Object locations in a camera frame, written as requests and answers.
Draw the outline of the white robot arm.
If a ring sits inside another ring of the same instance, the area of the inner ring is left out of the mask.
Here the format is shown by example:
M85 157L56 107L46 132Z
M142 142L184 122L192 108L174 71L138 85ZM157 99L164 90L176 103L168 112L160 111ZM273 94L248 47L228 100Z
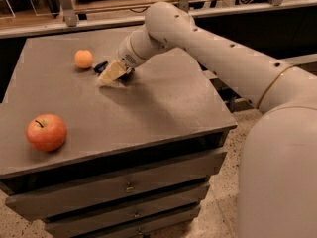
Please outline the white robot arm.
M205 31L167 2L101 73L107 85L152 56L181 48L262 113L239 170L239 238L317 238L317 76Z

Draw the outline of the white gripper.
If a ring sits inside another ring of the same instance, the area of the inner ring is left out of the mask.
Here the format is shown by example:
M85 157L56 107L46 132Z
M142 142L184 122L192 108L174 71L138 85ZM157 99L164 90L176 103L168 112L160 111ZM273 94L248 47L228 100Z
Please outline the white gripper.
M138 27L128 35L119 45L118 58L105 65L98 81L101 85L108 85L119 79L127 72L127 67L136 68L151 57L168 51L168 45L152 38L145 25Z

